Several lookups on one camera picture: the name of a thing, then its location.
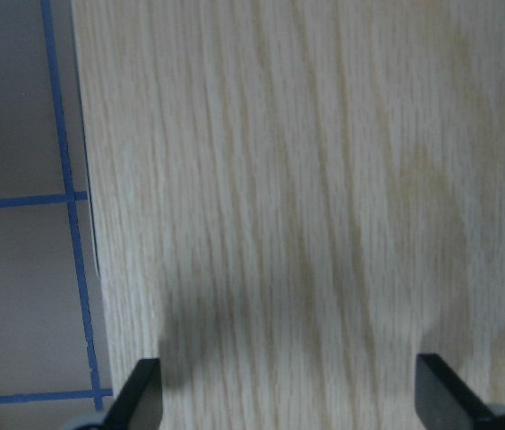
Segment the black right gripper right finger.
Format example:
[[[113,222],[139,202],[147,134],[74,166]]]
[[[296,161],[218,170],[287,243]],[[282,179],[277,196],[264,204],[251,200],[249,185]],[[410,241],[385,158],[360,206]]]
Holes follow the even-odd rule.
[[[415,412],[425,429],[505,429],[492,412],[437,354],[415,358]]]

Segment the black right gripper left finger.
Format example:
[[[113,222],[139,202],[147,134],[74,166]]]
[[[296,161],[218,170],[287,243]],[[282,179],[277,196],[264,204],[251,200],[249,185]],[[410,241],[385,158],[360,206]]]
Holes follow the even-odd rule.
[[[135,365],[104,418],[105,429],[159,429],[163,418],[163,388],[158,358]]]

